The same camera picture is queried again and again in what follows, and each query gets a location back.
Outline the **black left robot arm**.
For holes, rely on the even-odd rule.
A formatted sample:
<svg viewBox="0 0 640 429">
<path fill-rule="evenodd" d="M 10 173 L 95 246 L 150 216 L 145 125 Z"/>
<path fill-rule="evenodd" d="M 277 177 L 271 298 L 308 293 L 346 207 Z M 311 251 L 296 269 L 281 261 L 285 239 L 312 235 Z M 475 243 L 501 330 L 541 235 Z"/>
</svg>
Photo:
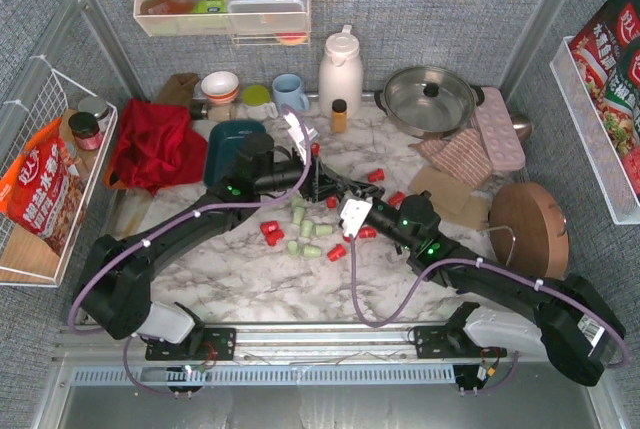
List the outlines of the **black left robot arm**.
<svg viewBox="0 0 640 429">
<path fill-rule="evenodd" d="M 196 329 L 196 317 L 176 305 L 155 303 L 151 284 L 171 263 L 202 242 L 235 229 L 262 205 L 262 196 L 282 192 L 318 202 L 341 197 L 347 180 L 318 156 L 299 153 L 277 161 L 273 139 L 247 136 L 223 176 L 187 209 L 140 235 L 100 237 L 91 247 L 68 323 L 84 310 L 112 338 L 137 334 L 180 344 Z"/>
</svg>

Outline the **teal storage basket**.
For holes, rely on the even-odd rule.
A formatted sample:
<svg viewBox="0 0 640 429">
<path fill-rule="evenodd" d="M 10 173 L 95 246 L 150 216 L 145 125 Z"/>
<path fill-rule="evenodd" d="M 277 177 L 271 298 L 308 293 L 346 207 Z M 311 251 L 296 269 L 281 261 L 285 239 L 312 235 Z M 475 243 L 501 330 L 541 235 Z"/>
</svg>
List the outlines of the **teal storage basket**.
<svg viewBox="0 0 640 429">
<path fill-rule="evenodd" d="M 233 120 L 218 123 L 210 132 L 203 183 L 212 187 L 228 175 L 234 165 L 236 152 L 246 136 L 265 133 L 265 126 L 254 120 Z"/>
</svg>

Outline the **striped pink cloth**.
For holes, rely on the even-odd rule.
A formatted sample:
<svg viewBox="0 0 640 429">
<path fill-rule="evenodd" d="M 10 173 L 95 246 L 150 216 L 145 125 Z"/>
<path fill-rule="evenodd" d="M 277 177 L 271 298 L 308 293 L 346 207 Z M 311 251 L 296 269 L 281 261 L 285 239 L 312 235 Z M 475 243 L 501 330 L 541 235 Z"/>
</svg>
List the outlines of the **striped pink cloth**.
<svg viewBox="0 0 640 429">
<path fill-rule="evenodd" d="M 425 140 L 410 147 L 436 170 L 473 189 L 481 188 L 493 171 L 480 133 L 473 128 L 462 130 L 449 141 Z"/>
</svg>

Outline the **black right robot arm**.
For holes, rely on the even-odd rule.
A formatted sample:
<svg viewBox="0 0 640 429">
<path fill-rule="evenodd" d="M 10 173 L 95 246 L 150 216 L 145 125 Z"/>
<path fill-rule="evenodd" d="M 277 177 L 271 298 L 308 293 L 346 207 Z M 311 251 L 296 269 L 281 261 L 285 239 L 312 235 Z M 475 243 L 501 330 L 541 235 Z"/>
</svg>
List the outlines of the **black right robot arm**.
<svg viewBox="0 0 640 429">
<path fill-rule="evenodd" d="M 578 384 L 594 386 L 605 370 L 629 364 L 626 330 L 588 279 L 519 275 L 445 236 L 426 194 L 411 195 L 394 208 L 381 193 L 366 185 L 339 196 L 341 227 L 350 240 L 368 224 L 407 250 L 418 283 L 479 295 L 524 317 L 539 329 L 551 365 Z"/>
</svg>

